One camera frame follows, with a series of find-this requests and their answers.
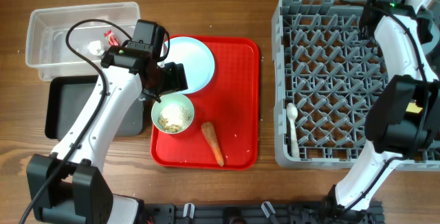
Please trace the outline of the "black rectangular tray bin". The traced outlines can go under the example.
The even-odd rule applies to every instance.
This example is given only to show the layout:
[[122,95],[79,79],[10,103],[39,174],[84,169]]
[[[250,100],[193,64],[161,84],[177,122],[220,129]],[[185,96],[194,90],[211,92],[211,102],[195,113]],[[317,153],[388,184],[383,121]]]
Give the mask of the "black rectangular tray bin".
[[[96,85],[97,76],[63,76],[53,79],[45,122],[45,136],[62,140],[72,127]],[[116,133],[131,137],[144,130],[144,105],[136,100],[126,112]]]

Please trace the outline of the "red plastic serving tray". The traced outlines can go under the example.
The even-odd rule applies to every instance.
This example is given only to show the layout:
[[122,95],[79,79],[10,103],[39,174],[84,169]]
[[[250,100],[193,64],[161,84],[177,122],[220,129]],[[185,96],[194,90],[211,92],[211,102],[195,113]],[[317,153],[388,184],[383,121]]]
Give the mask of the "red plastic serving tray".
[[246,170],[258,155],[260,52],[248,38],[198,36],[212,52],[215,71],[202,90],[188,95],[195,118],[178,134],[152,128],[151,157],[161,166],[218,169],[201,125],[212,122],[224,170]]

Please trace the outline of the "white tissue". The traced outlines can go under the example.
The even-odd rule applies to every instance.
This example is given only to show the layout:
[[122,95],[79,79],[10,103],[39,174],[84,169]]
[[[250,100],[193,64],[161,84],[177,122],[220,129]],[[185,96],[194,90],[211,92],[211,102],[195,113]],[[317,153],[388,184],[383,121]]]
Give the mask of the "white tissue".
[[105,52],[105,45],[102,41],[92,41],[88,44],[87,49],[93,56],[100,57]]

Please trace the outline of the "light blue plate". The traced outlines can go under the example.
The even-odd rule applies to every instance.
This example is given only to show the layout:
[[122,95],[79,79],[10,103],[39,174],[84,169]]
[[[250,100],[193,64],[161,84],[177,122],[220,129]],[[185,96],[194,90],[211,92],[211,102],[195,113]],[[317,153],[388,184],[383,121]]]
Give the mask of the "light blue plate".
[[184,66],[186,74],[187,90],[180,91],[181,94],[191,94],[202,90],[212,80],[215,72],[215,58],[210,49],[200,40],[188,36],[178,36],[162,45],[161,55],[168,53],[162,63],[176,63]]

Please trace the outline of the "light blue bowl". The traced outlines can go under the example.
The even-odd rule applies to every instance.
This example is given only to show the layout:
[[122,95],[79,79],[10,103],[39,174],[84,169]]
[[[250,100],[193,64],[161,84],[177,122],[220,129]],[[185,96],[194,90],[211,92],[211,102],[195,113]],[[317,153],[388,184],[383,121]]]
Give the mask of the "light blue bowl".
[[439,59],[439,26],[430,10],[422,10],[417,15],[417,35],[422,50],[429,63]]

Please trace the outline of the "orange carrot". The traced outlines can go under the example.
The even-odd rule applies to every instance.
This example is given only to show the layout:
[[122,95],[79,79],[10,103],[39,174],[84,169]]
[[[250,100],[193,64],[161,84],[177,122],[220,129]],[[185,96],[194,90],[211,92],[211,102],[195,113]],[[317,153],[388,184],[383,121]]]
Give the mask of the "orange carrot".
[[217,135],[215,133],[214,125],[211,122],[205,122],[201,125],[201,130],[203,136],[205,137],[209,147],[212,150],[214,158],[217,161],[217,164],[221,167],[224,166],[223,155],[217,140]]

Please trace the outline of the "grey plastic dishwasher rack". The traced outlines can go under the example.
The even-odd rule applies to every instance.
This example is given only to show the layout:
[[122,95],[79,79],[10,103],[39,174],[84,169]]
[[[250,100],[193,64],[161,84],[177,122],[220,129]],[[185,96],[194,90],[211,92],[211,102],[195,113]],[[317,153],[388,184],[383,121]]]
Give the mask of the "grey plastic dishwasher rack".
[[[274,150],[284,168],[350,168],[364,121],[388,82],[373,40],[361,39],[364,0],[279,0],[272,17]],[[300,157],[292,157],[288,103],[298,109]]]

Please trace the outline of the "yellow plastic cup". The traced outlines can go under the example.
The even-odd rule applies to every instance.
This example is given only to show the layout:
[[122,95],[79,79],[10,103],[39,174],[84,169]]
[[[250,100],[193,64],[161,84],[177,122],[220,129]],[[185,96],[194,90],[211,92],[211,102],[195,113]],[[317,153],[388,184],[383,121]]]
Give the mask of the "yellow plastic cup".
[[414,113],[419,114],[423,111],[422,107],[418,107],[415,102],[410,102],[408,106],[406,107],[406,112],[408,113]]

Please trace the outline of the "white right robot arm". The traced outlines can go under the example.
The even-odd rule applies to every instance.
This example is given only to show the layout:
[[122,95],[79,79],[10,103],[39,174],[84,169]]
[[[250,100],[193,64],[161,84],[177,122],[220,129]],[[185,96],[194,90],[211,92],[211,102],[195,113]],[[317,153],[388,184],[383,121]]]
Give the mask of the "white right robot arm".
[[439,77],[429,58],[439,58],[436,0],[366,0],[362,38],[379,45],[389,82],[370,108],[366,143],[344,179],[322,200],[323,223],[359,223],[373,195],[392,171],[427,149],[439,132]]

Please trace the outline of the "clear plastic waste bin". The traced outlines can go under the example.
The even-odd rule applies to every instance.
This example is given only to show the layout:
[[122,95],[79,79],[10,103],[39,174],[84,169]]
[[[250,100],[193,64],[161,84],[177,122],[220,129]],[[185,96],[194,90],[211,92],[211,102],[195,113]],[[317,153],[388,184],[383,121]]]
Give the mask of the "clear plastic waste bin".
[[100,3],[61,8],[38,9],[31,13],[27,31],[25,61],[28,67],[38,70],[39,78],[51,81],[60,76],[95,75],[96,70],[77,57],[66,46],[66,34],[77,22],[91,19],[91,23],[78,26],[69,37],[69,44],[96,65],[100,57],[90,54],[87,46],[92,41],[102,41],[105,50],[110,48],[104,33],[112,30],[120,43],[127,37],[116,28],[101,23],[110,21],[133,35],[135,24],[140,19],[136,2]]

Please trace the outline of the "white plastic spoon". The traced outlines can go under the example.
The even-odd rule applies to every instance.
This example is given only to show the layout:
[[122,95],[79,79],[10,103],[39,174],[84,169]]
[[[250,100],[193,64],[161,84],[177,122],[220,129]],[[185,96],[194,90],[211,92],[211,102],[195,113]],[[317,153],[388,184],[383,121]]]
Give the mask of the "white plastic spoon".
[[296,118],[298,117],[298,109],[293,103],[287,104],[286,115],[290,124],[291,155],[294,158],[299,158],[300,150],[299,150],[298,138],[296,134]]

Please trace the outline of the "green bowl with food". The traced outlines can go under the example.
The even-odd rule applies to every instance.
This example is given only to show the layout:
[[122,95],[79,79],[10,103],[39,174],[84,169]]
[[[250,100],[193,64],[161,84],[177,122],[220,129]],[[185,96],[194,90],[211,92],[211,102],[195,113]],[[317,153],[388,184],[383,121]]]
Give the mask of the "green bowl with food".
[[195,118],[195,108],[191,100],[180,93],[160,97],[151,109],[154,126],[165,134],[178,134],[187,130]]

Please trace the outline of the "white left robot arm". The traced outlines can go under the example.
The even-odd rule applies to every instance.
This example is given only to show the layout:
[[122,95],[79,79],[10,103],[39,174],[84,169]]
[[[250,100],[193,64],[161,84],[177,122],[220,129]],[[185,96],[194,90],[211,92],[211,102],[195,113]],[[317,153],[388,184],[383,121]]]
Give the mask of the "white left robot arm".
[[30,214],[44,223],[152,223],[144,202],[112,193],[102,170],[110,143],[135,101],[187,89],[184,67],[167,61],[164,27],[139,20],[133,35],[102,55],[96,85],[76,121],[47,156],[33,155],[26,174]]

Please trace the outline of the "red snack wrapper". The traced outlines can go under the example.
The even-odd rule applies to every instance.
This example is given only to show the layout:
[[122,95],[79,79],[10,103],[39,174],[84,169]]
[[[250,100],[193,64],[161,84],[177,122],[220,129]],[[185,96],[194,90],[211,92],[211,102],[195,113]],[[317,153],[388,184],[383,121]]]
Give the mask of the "red snack wrapper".
[[112,30],[108,30],[107,32],[105,32],[104,37],[106,38],[106,40],[110,46],[120,46],[120,42],[116,38],[116,36]]

